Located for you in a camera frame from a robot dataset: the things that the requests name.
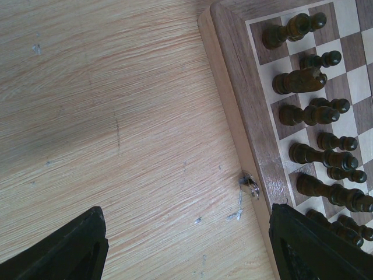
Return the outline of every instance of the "chessboard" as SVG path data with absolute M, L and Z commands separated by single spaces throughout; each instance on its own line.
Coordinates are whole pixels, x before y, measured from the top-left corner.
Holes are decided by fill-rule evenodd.
M 264 47 L 262 33 L 268 26 L 286 25 L 299 13 L 312 16 L 319 12 L 327 17 L 322 29 L 309 32 L 302 40 L 286 41 L 274 50 Z M 323 164 L 294 163 L 288 155 L 295 142 L 319 151 L 316 140 L 320 132 L 354 137 L 358 148 L 351 153 L 368 179 L 362 184 L 348 179 L 338 183 L 373 196 L 372 15 L 373 0 L 222 0 L 213 3 L 198 20 L 242 170 L 259 186 L 258 199 L 255 196 L 252 201 L 274 270 L 276 264 L 268 238 L 274 203 L 287 203 L 303 214 L 315 209 L 330 222 L 345 214 L 359 225 L 373 227 L 372 213 L 353 213 L 330 204 L 327 198 L 298 193 L 296 181 L 301 173 L 328 185 L 336 181 L 328 177 Z M 275 93 L 272 80 L 276 75 L 299 69 L 300 60 L 306 55 L 321 56 L 332 50 L 338 50 L 342 60 L 336 66 L 321 68 L 328 77 L 323 89 L 288 95 Z M 316 97 L 329 101 L 344 98 L 351 107 L 331 124 L 308 126 L 301 122 L 285 126 L 280 122 L 282 106 L 305 109 Z M 372 253 L 373 242 L 365 241 L 362 249 Z

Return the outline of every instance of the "wooden chess board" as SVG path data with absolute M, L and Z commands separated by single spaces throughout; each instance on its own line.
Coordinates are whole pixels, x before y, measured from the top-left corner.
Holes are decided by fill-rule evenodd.
M 287 41 L 280 48 L 267 50 L 262 44 L 263 30 L 269 25 L 285 25 L 299 13 L 327 16 L 324 28 L 308 33 L 302 40 Z M 231 129 L 242 170 L 259 185 L 259 199 L 253 199 L 259 226 L 273 268 L 276 268 L 268 238 L 269 215 L 273 203 L 287 203 L 305 213 L 316 209 L 329 221 L 340 214 L 359 224 L 373 227 L 372 213 L 351 213 L 334 206 L 326 198 L 306 197 L 296 190 L 299 173 L 311 174 L 325 184 L 334 180 L 321 163 L 297 164 L 288 157 L 291 144 L 302 142 L 319 150 L 320 132 L 355 137 L 359 146 L 352 154 L 367 182 L 338 183 L 359 188 L 373 196 L 373 0 L 222 0 L 199 18 L 199 27 L 212 67 L 220 98 Z M 307 54 L 322 55 L 338 50 L 339 65 L 321 68 L 328 76 L 326 86 L 312 93 L 280 95 L 273 91 L 277 74 L 299 69 Z M 294 127 L 282 125 L 279 108 L 292 104 L 304 109 L 315 97 L 328 100 L 345 98 L 351 107 L 337 122 L 328 125 Z M 364 241 L 362 249 L 373 251 L 373 242 Z

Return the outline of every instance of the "wooden table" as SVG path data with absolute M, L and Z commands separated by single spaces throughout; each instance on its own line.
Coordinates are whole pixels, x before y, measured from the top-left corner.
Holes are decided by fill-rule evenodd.
M 99 205 L 103 279 L 273 278 L 248 195 L 234 216 L 209 4 L 1 0 L 1 262 Z

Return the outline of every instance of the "chess board edge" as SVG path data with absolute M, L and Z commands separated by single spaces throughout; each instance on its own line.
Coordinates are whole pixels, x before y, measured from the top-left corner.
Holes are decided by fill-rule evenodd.
M 320 0 L 239 2 L 214 2 L 200 15 L 198 26 L 241 168 L 259 186 L 259 199 L 252 203 L 274 276 L 280 279 L 268 230 L 272 204 L 285 201 L 270 201 L 268 191 L 287 188 L 287 180 L 274 132 L 262 126 L 271 126 L 271 120 L 245 21 Z

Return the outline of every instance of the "metal clasp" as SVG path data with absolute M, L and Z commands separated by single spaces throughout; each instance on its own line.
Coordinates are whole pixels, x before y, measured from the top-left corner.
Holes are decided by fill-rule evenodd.
M 239 180 L 240 187 L 246 193 L 251 193 L 252 197 L 256 197 L 256 199 L 259 199 L 259 187 L 256 181 L 254 180 L 253 176 L 246 171 L 242 171 L 242 173 L 244 174 L 244 178 Z

